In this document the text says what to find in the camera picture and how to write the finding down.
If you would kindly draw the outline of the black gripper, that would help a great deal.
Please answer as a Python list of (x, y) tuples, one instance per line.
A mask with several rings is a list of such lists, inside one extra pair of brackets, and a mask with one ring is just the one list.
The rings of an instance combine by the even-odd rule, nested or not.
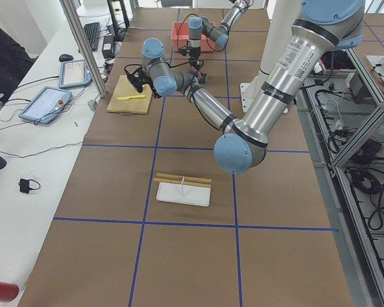
[(189, 45), (184, 45), (179, 47), (179, 53), (182, 56), (189, 56), (188, 63), (194, 69), (202, 68), (202, 61), (199, 60), (201, 55), (201, 47), (192, 47)]
[(143, 92), (143, 86), (148, 84), (148, 78), (142, 68), (137, 68), (134, 72), (125, 69), (127, 80), (131, 83), (132, 87), (138, 92)]

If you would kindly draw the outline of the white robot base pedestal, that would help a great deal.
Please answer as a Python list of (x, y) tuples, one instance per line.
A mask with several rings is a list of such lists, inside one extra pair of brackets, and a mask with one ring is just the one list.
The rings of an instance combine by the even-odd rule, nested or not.
[(259, 65), (259, 73), (250, 83), (241, 83), (241, 103), (246, 113), (263, 83), (271, 74), (292, 37), (291, 26), (300, 12), (300, 0), (277, 0), (274, 6), (266, 44)]

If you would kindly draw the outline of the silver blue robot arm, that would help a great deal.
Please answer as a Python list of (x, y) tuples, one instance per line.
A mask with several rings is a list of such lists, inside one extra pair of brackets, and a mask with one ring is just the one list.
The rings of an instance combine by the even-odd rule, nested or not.
[(253, 5), (253, 1), (231, 1), (231, 3), (233, 7), (219, 26), (211, 24), (207, 17), (194, 13), (189, 14), (182, 22), (181, 27), (185, 21), (188, 22), (188, 39), (184, 45), (179, 45), (177, 42), (177, 47), (179, 53), (183, 56), (189, 56), (188, 63), (192, 72), (198, 73), (204, 65), (204, 62), (200, 60), (202, 36), (214, 43), (214, 46), (207, 43), (210, 50), (214, 52), (224, 51), (228, 44), (232, 26)]
[(321, 56), (360, 44), (364, 6), (363, 1), (302, 1), (291, 40), (243, 118), (220, 104), (195, 74), (175, 71), (156, 38), (144, 41), (143, 62), (127, 77), (137, 91), (149, 85), (157, 98), (182, 93), (221, 132), (214, 145), (218, 166), (228, 173), (243, 173), (264, 160), (269, 132)]

